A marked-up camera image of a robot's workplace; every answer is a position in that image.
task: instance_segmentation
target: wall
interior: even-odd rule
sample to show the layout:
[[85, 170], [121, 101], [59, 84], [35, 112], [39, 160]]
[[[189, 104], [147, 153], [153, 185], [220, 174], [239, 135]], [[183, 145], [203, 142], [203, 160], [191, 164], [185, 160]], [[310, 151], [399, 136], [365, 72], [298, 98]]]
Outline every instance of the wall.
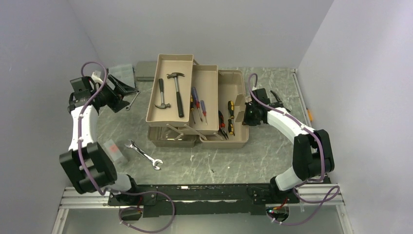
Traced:
[[298, 67], [333, 0], [69, 0], [107, 65], [195, 54], [201, 64]]
[[335, 0], [299, 66], [356, 234], [413, 233], [413, 2]]
[[51, 232], [69, 185], [58, 162], [72, 134], [69, 80], [94, 59], [67, 1], [2, 1], [0, 233]]

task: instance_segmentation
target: open-end wrench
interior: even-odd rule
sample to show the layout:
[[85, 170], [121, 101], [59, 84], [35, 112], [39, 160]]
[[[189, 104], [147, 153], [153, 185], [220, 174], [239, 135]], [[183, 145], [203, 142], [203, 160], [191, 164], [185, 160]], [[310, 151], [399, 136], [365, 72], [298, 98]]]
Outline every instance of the open-end wrench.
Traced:
[[126, 110], [127, 110], [127, 111], [131, 109], [131, 106], [132, 106], [133, 102], [135, 101], [135, 99], [138, 97], [138, 95], [139, 95], [140, 93], [141, 93], [141, 92], [140, 92], [139, 90], [136, 90], [136, 95], [135, 95], [135, 97], [132, 99], [132, 101], [129, 103], [129, 105], [126, 106]]
[[136, 150], [140, 155], [142, 155], [144, 158], [146, 158], [149, 162], [152, 163], [152, 167], [155, 170], [160, 170], [161, 168], [157, 166], [158, 163], [164, 163], [160, 159], [153, 159], [151, 156], [147, 155], [145, 151], [141, 150], [133, 140], [129, 139], [128, 142], [125, 143], [125, 146], [131, 149]]

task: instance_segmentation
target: hammer handle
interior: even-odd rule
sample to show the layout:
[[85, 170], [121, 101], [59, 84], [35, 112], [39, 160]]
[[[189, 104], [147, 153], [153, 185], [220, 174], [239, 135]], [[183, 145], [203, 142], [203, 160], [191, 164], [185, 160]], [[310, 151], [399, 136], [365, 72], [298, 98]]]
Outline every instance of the hammer handle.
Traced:
[[161, 92], [163, 92], [164, 91], [164, 79], [162, 79], [162, 78], [159, 78], [159, 90], [161, 91]]
[[179, 118], [184, 117], [184, 108], [182, 106], [182, 98], [179, 92], [176, 92], [176, 104], [178, 105], [178, 116]]

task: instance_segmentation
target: open toolbox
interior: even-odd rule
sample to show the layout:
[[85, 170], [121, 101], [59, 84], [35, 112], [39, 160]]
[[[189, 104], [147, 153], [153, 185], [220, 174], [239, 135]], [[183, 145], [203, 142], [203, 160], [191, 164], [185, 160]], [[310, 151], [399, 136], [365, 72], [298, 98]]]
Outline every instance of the open toolbox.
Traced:
[[[174, 72], [185, 74], [185, 77], [178, 78], [183, 117], [178, 116], [175, 81], [173, 78], [167, 78], [167, 74]], [[165, 103], [170, 103], [170, 108], [155, 107], [161, 104], [160, 78], [164, 81]], [[202, 122], [198, 109], [194, 107], [193, 111], [190, 110], [191, 87], [196, 88], [199, 101], [203, 100], [205, 103], [208, 124], [202, 110]], [[228, 132], [229, 100], [234, 102], [235, 135], [228, 133], [229, 139], [226, 140], [219, 131], [218, 110], [224, 116], [225, 130]], [[248, 141], [249, 135], [248, 126], [242, 125], [245, 102], [245, 86], [241, 71], [218, 70], [217, 65], [199, 65], [193, 55], [161, 54], [158, 57], [146, 117], [146, 122], [150, 126], [148, 139], [159, 147], [176, 147], [174, 144], [180, 145], [184, 141], [190, 142], [187, 147], [193, 147], [195, 144], [193, 137], [199, 136], [202, 144], [208, 148], [241, 148]], [[160, 135], [160, 129], [172, 131], [174, 134], [169, 134], [168, 139], [162, 139], [157, 137]]]
[[[234, 133], [228, 133], [228, 101], [234, 102]], [[221, 133], [214, 133], [200, 137], [206, 148], [242, 148], [248, 141], [249, 129], [247, 125], [242, 125], [245, 113], [245, 85], [243, 74], [238, 70], [219, 70], [218, 76], [218, 109], [224, 116], [225, 131], [228, 140], [225, 140]]]

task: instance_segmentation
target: silver wrench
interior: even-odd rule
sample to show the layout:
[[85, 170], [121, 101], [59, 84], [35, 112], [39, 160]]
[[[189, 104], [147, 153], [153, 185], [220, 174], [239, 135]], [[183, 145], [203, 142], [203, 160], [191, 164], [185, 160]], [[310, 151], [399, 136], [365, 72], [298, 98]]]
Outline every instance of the silver wrench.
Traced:
[[158, 163], [164, 164], [164, 162], [160, 159], [153, 159], [151, 156], [147, 155], [145, 151], [141, 150], [133, 140], [129, 139], [128, 142], [125, 143], [125, 146], [131, 149], [136, 150], [140, 155], [146, 158], [149, 162], [152, 163], [152, 166], [155, 170], [160, 170], [161, 168], [157, 166]]
[[141, 92], [140, 92], [139, 90], [136, 90], [136, 95], [135, 95], [135, 97], [132, 99], [132, 101], [129, 103], [129, 105], [126, 106], [126, 110], [127, 110], [127, 111], [131, 109], [131, 106], [132, 106], [133, 102], [135, 101], [135, 99], [138, 97], [138, 95], [139, 95], [140, 93], [141, 93]]

